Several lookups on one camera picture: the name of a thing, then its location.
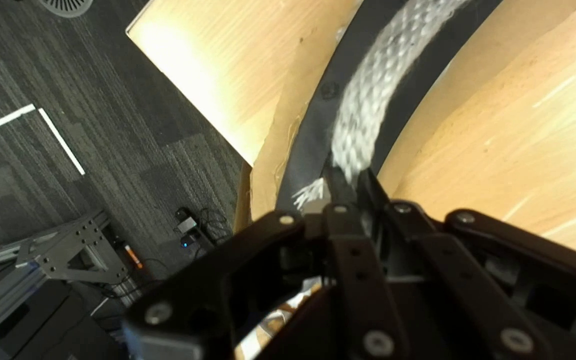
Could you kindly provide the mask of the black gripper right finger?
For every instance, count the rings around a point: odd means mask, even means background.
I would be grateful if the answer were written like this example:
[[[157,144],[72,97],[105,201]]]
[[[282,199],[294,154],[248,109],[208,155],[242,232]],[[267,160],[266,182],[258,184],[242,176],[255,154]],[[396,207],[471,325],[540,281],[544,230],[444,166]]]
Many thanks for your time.
[[[576,249],[459,207],[445,218],[356,180],[405,360],[576,360]]]

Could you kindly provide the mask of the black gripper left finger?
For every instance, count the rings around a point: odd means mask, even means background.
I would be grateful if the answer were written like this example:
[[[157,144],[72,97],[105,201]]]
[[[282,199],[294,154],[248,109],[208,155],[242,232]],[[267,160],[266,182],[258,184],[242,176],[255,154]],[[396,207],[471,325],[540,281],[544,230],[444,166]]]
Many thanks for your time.
[[[363,170],[323,173],[332,201],[315,213],[271,209],[186,265],[123,318],[137,360],[232,360],[234,347],[310,277],[306,299],[266,350],[318,360],[403,360],[409,339],[376,232],[388,198]]]

